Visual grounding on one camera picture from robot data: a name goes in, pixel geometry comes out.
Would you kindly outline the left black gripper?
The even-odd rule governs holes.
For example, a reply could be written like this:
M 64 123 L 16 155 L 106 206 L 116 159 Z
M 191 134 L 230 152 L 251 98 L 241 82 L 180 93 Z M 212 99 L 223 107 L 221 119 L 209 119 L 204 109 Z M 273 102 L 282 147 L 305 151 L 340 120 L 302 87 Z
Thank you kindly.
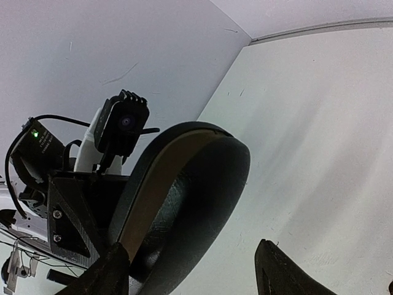
M 28 190 L 10 191 L 22 218 L 20 202 L 46 220 L 52 254 L 70 264 L 93 264 L 109 247 L 109 225 L 128 177 L 122 174 L 75 172 L 76 159 L 37 119 L 32 119 L 12 143 L 6 164 L 13 165 Z

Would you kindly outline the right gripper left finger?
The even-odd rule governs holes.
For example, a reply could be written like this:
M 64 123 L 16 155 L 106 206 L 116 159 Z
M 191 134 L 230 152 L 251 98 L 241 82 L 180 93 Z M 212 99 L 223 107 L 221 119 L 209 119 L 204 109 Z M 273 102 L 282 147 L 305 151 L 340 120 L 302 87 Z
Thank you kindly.
M 126 249 L 113 244 L 79 278 L 56 294 L 121 295 L 129 293 L 130 260 Z

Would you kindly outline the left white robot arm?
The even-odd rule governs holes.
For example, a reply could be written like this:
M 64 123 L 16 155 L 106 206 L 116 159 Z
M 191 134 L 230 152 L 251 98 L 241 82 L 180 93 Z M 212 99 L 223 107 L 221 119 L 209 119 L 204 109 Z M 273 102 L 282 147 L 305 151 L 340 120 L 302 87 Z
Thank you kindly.
M 84 139 L 62 143 L 31 118 L 6 154 L 8 193 L 1 229 L 51 258 L 90 267 L 110 247 L 109 226 L 125 187 L 125 158 L 88 127 Z

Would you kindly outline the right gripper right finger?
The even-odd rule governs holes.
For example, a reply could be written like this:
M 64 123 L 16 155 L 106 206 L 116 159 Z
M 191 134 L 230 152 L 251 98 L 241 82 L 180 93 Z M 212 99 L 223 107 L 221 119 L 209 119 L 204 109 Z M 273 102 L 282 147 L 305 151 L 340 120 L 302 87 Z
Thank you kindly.
M 255 252 L 259 294 L 333 294 L 314 280 L 271 240 L 262 239 Z

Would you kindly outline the black glasses case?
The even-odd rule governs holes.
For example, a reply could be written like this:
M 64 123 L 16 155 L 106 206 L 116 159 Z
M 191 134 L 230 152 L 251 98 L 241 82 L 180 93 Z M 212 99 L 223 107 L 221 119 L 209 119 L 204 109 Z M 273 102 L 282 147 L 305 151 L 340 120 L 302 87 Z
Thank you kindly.
M 233 213 L 250 163 L 244 143 L 207 122 L 177 124 L 145 148 L 107 232 L 128 251 L 130 294 L 178 287 Z

